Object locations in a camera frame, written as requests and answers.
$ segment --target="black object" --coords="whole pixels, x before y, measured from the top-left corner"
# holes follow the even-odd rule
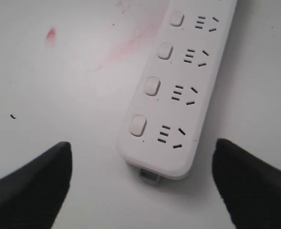
[[[212,174],[237,229],[281,229],[280,170],[219,139]]]
[[[72,153],[61,142],[0,180],[0,229],[50,229],[70,188]]]

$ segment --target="white power strip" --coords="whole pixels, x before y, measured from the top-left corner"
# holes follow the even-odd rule
[[[170,179],[194,159],[237,0],[173,0],[117,148],[125,160]]]

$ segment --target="electrical outlet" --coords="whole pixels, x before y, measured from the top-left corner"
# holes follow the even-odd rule
[[[119,132],[128,163],[170,179],[187,175],[236,3],[171,1]]]

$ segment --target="white table surface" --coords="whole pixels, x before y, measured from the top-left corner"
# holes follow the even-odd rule
[[[187,179],[148,186],[119,156],[116,135],[167,5],[0,0],[0,178],[71,142],[71,188],[53,228],[234,228],[211,176],[219,137],[281,169],[281,0],[238,2]]]

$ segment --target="power switch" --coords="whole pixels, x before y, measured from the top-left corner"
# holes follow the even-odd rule
[[[179,27],[184,20],[184,14],[181,11],[174,11],[170,18],[170,25]]]
[[[159,49],[159,58],[168,60],[171,56],[173,46],[169,42],[163,42]]]
[[[159,87],[160,87],[160,79],[158,77],[149,77],[147,83],[144,88],[144,92],[150,96],[156,96]]]
[[[142,136],[146,124],[147,124],[147,120],[145,116],[137,114],[136,116],[133,117],[133,120],[131,122],[130,133],[137,137]]]

